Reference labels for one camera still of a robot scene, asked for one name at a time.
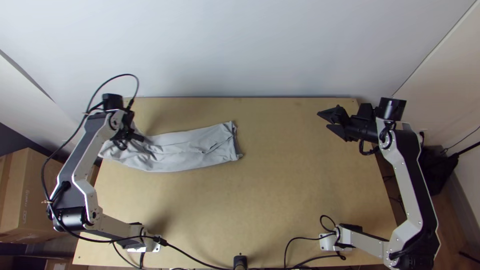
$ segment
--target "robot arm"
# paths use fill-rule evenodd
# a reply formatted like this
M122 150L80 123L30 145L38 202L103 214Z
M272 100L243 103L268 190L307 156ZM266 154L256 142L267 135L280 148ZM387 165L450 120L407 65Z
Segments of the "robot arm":
M397 227L390 239L383 239L362 231L361 226L339 224L335 235L320 240L326 251L362 249L383 260L390 269L432 269L440 248L437 235L437 216L422 171L418 164L420 137L402 124L406 101L382 98L379 107L361 104L357 115L349 117L344 108L324 110L318 116L329 121L327 127L346 142L360 140L360 152L371 155L377 151L391 163L398 181L407 220ZM365 152L363 141L378 146Z
M159 237L150 234L141 223L128 224L104 214L98 204L97 192L87 181L89 171L106 141L114 140L122 148L131 139L144 139L134 133L131 127L134 112L123 107L120 95L104 94L102 98L103 111L86 119L85 134L61 169L50 195L53 227L59 232L86 232L111 240ZM158 252L161 247L147 237L117 243L129 252Z

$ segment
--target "table surface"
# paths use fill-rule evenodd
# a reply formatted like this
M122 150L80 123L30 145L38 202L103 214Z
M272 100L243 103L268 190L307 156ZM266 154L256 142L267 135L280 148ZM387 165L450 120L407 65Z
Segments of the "table surface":
M239 253L248 256L249 267L283 267L291 238L325 233L320 215L390 239L396 222L375 156L361 155L358 143L344 142L317 116L337 104L349 114L358 109L353 98L137 98L134 121L146 135L232 120L244 156L173 173L104 160L95 184L99 205L111 217L141 222L192 256L226 268ZM139 254L120 252L138 263ZM318 241L296 240L288 248L287 263L326 254ZM344 254L345 261L334 257L308 265L382 263L362 250ZM128 266L111 245L83 240L73 262ZM144 265L205 268L169 247L147 253Z

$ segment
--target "gray pants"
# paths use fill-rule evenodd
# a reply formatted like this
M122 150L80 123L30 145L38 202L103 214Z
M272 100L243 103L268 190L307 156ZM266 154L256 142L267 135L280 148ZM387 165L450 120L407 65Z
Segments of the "gray pants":
M144 142L131 140L124 151L109 140L98 156L146 172L202 168L242 157L236 150L236 130L230 121L190 131L146 136Z

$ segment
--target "white corner wall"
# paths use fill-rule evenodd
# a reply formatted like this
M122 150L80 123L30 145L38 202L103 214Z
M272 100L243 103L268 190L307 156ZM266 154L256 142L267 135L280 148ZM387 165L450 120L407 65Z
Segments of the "white corner wall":
M480 2L477 1L394 95L403 120L426 129L428 145L450 147L480 126ZM448 151L480 141L480 131ZM455 174L480 224L480 147L460 156Z
M474 0L26 0L0 49L73 119L121 73L140 96L391 96ZM106 91L131 96L133 80Z
M78 126L1 55L0 90L0 122L51 151ZM73 150L77 139L65 150Z

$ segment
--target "cable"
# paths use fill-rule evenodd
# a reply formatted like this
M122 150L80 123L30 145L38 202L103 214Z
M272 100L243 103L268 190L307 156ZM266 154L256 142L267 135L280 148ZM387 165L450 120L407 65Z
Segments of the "cable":
M383 182L386 183L388 180L390 179L393 179L395 177L395 175L391 175L391 176L383 176L382 178L384 179Z
M404 202L403 202L403 200L402 200L402 196L401 196L401 195L398 195L398 199L396 199L396 198L394 198L394 197L390 197L390 196L388 196L388 198L389 198L390 200L392 200L392 201L397 202L397 203L400 205L401 210L403 211L403 213L405 214L405 216L407 215L407 212L405 211Z
M468 138L470 135L474 134L475 132L477 132L478 130L480 129L480 125L475 128L474 131L470 132L467 136L465 136L463 139L459 140L457 143L455 143L454 145L450 146L450 147L447 147L447 148L444 148L440 153L441 154L445 154L447 153L451 148L455 147L456 145L458 145L459 143L463 142L466 138Z
M137 97L137 93L139 92L139 87L140 87L140 80L137 76L133 75L133 74L130 74L130 73L125 73L125 74L120 74L120 75L117 75L117 76L113 76L111 78L109 78L108 80L106 80L104 83L102 83L96 90L95 92L93 93L93 95L91 96L90 98L90 101L88 102L88 106L86 107L86 111L89 110L90 108L90 105L92 105L92 101L94 100L95 96L97 95L97 93L100 91L100 89L102 89L106 84L108 84L109 82L117 79L117 78L120 78L120 77L124 77L124 76L131 76L133 78L135 78L136 80L136 89L135 89L135 93L133 94L133 97L130 99L130 101L128 102L128 106L126 107L126 110L130 110L130 108L132 107L133 103L134 103L134 100L135 98Z
M186 253L185 251L181 250L180 248L178 248L178 247L176 247L176 246L174 246L174 245L172 245L172 244L169 244L168 246L171 247L172 249L180 252L181 254L187 256L188 258L194 260L195 262L197 262L197 263L199 263L199 264L202 264L202 265L204 265L204 266L206 266L206 267L210 267L210 268L212 268L212 269L217 269L217 270L232 270L232 269L229 269L229 268L222 268L222 267L214 266L214 265L208 264L208 263L206 263L206 262L203 262L203 261L201 261L201 260L199 260L199 259L191 256L190 254Z
M285 252L283 253L283 268L287 268L287 250L289 249L290 243L291 243L293 240L303 239L303 240L313 240L313 241L316 241L316 240L324 239L324 238L326 238L326 237L333 236L333 235L335 235L334 232L333 232L333 233L326 234L326 235L323 235L322 237L319 237L319 238L294 237L294 238L290 239L290 241L288 241L288 244L286 244Z
M324 256L318 256L318 257L309 258L309 259L304 260L304 261L302 261L301 263L295 265L293 268L294 268L294 269L295 269L295 268L298 268L298 267L300 267L300 266L302 266L302 265L304 265L304 264L306 264L306 263L309 263L309 262L311 262L311 261L315 261L315 260L319 260L319 259L325 259L325 258L332 258L332 257L339 257L342 261L345 261L345 260L347 259L345 256L341 255L339 251L337 251L335 255L324 255Z
M142 252L140 254L140 268L143 269L144 268L144 258L145 258L145 252Z
M380 147L377 145L368 151L364 151L364 139L361 139L358 143L358 150L360 151L360 154L364 156L370 156L378 152L380 150Z
M120 256L120 258L122 258L127 264L131 265L131 267L135 268L135 269L138 269L138 270L143 270L142 268L142 255L140 255L140 267L136 266L135 264L129 262L129 260L127 260L124 256L122 256L122 254L120 254L119 250L117 249L117 247L115 246L115 243L112 243L113 245L113 248L115 249L116 253L118 254L118 256Z
M335 231L333 229L329 229L329 228L325 227L324 223L322 222L323 218L327 218L331 221L331 223L333 223L333 229L335 229L335 227L337 227L337 224L335 224L335 221L326 214L323 214L323 215L320 216L320 225L323 227L323 229L327 232L335 233Z

